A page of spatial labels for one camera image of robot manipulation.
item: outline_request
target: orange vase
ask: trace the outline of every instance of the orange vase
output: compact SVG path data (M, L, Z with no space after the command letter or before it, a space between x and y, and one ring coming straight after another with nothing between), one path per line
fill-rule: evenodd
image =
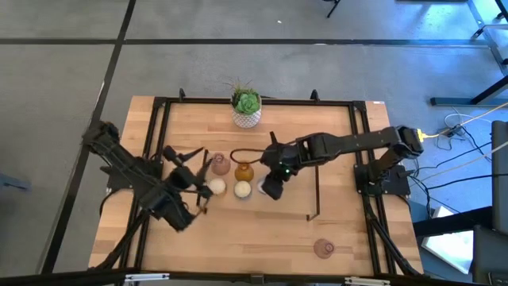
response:
M252 178L254 178L254 169L252 169L250 164L240 163L235 170L235 178L237 181L244 180L246 182L250 182Z

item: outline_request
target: potted plant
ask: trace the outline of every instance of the potted plant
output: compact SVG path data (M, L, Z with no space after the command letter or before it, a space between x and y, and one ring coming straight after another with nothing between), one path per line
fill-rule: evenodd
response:
M261 97L254 89L235 85L231 105L237 126L252 128L261 120Z

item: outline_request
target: succulent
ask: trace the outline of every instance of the succulent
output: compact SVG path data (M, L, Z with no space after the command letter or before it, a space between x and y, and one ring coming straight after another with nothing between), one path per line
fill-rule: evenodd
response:
M233 106L241 114L251 115L260 109L259 94L251 89L236 89Z

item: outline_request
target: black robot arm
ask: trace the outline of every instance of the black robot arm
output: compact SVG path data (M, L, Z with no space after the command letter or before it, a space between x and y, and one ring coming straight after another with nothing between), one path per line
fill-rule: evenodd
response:
M129 181L135 197L145 211L157 219L164 218L177 231L184 230L194 220L194 215L182 201L181 192L193 184L197 189L195 192L205 199L209 199L213 194L204 185L206 170L211 160L196 175L183 164L202 148L183 155L176 153L171 146L166 146L164 157L175 163L176 168L165 180L161 180L147 172L142 158L134 157L120 145L117 128L111 123L100 122L89 128L83 135L83 142Z
M418 131L405 126L343 137L315 133L297 138L289 145L278 143L273 133L270 136L271 144L264 150L260 162L270 168L263 189L273 199L280 198L283 182L298 175L302 168L326 164L341 154L387 147L379 159L366 165L366 179L377 184L402 159L416 158L423 152Z

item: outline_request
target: gray floor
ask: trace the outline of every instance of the gray floor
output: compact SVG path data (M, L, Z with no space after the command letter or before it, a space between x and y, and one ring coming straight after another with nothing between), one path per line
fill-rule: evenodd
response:
M2 0L0 37L115 38L127 2ZM488 1L476 5L486 21L498 13ZM468 39L478 29L468 5L460 2L344 0L326 20L329 7L318 0L139 1L128 37ZM503 48L502 32L493 35ZM0 192L0 276L36 272L111 51L111 46L0 45L0 171L33 185L28 193L11 188ZM277 98L305 99L315 88L323 99L382 100L392 125L434 133L454 110L431 107L429 98L473 96L502 74L483 47L125 46L102 118L123 127L133 95L176 96L183 87L188 96L228 96L223 82L231 77L251 80L260 93ZM486 118L506 121L508 112ZM488 122L473 122L468 130L479 145L490 140ZM469 141L452 143L452 151L443 151L426 141L420 165L434 165L471 148ZM469 155L449 167L479 154ZM98 166L91 158L57 271L87 266L106 183ZM428 180L428 185L490 171L490 164L481 160ZM421 178L432 173L422 172ZM467 211L490 205L490 189L489 180L477 180L431 195ZM412 200L424 203L425 196L415 188Z

